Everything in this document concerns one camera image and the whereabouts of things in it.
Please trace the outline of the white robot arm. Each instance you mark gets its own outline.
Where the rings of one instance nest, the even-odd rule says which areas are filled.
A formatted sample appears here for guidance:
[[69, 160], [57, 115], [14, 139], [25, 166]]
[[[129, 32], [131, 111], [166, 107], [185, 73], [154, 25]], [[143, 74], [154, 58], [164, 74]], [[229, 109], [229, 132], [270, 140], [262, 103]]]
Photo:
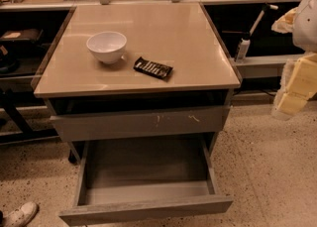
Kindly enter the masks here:
[[273, 100], [271, 115], [288, 120], [317, 93], [317, 0], [302, 0], [271, 28], [291, 33], [293, 44], [305, 51], [299, 59], [286, 62]]

